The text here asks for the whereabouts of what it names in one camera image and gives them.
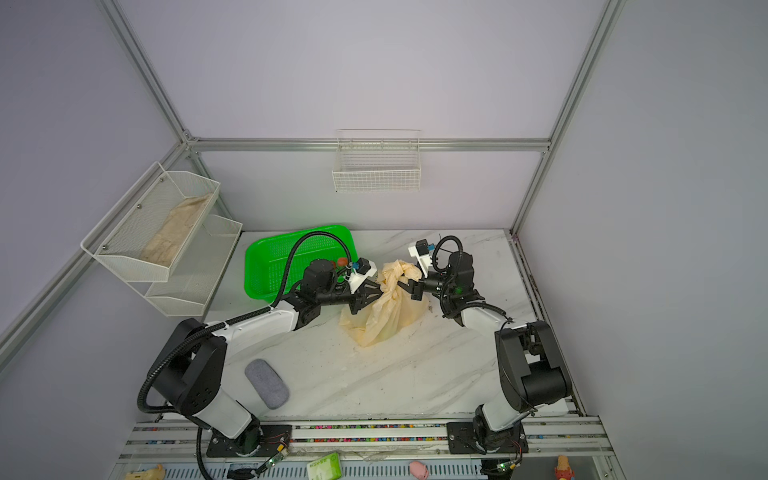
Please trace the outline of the cream banana print plastic bag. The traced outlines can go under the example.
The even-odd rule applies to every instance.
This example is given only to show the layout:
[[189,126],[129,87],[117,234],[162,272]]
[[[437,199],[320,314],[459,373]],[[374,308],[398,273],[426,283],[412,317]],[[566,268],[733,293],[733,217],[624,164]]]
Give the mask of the cream banana print plastic bag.
[[427,299],[413,300],[411,294],[399,285],[400,282],[407,285],[409,280],[421,280],[422,277],[418,266],[403,260],[385,264],[377,274],[381,297],[356,314],[344,307],[339,326],[360,347],[390,339],[428,312]]

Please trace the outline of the green plastic basket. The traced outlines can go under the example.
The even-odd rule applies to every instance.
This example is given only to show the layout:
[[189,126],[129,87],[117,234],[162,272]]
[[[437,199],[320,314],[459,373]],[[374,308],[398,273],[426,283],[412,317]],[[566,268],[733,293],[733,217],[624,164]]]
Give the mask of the green plastic basket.
[[329,225],[260,239],[252,243],[245,252],[243,281],[245,293],[252,299],[271,303],[278,293],[293,246],[304,235],[315,231],[330,233],[337,237],[344,247],[326,236],[314,236],[305,240],[292,259],[285,293],[302,278],[304,270],[313,260],[336,261],[341,257],[352,261],[358,259],[353,236],[343,225]]

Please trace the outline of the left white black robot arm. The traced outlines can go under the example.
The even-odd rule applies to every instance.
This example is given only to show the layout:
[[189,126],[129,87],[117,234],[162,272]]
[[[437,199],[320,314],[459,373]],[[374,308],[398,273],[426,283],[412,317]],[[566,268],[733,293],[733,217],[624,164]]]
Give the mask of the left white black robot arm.
[[243,443],[262,436],[260,422],[225,383],[242,351],[307,326],[324,306],[357,313],[381,297],[376,265],[361,258],[346,267],[313,260],[277,303],[216,324],[194,318],[172,332],[137,396],[144,413],[178,413],[195,425]]

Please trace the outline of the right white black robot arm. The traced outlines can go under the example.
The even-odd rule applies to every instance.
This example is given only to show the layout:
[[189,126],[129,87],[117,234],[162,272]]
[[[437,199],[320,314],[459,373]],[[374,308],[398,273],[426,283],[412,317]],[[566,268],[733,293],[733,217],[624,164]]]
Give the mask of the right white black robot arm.
[[522,420],[544,405],[572,395],[572,382],[551,326],[544,321],[519,322],[488,303],[475,288],[473,257],[461,248],[445,266],[437,265],[438,246],[419,241],[409,248],[423,277],[400,281],[413,300],[430,294],[442,316],[492,340],[500,393],[480,405],[472,420],[470,448],[495,453],[518,442]]

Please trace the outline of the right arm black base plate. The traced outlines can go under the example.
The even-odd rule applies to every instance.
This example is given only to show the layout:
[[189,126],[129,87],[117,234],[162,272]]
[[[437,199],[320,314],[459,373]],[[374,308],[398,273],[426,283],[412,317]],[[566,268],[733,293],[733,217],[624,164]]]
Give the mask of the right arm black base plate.
[[449,422],[446,431],[451,454],[526,454],[529,451],[521,423],[493,431],[476,422]]

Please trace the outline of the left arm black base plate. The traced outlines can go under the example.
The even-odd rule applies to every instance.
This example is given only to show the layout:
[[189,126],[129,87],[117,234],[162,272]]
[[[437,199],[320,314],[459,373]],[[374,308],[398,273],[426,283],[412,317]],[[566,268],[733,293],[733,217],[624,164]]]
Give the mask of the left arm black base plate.
[[230,439],[217,430],[213,431],[206,456],[208,458],[268,458],[280,448],[287,449],[293,427],[289,424],[261,424],[249,427],[240,436]]

